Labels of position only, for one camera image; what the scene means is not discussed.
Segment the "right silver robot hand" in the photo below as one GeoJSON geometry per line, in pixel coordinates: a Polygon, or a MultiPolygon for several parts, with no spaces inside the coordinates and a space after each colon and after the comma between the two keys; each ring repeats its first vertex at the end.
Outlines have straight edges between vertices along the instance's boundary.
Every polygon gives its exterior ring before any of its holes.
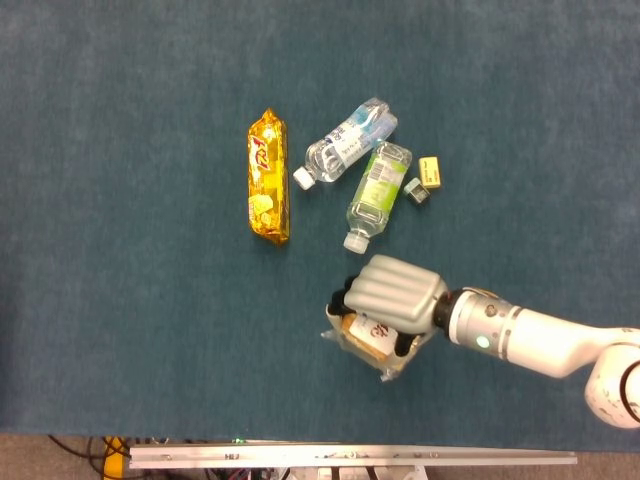
{"type": "Polygon", "coordinates": [[[377,254],[332,294],[325,313],[338,338],[370,364],[406,363],[435,333],[436,303],[447,291],[439,274],[377,254]]]}

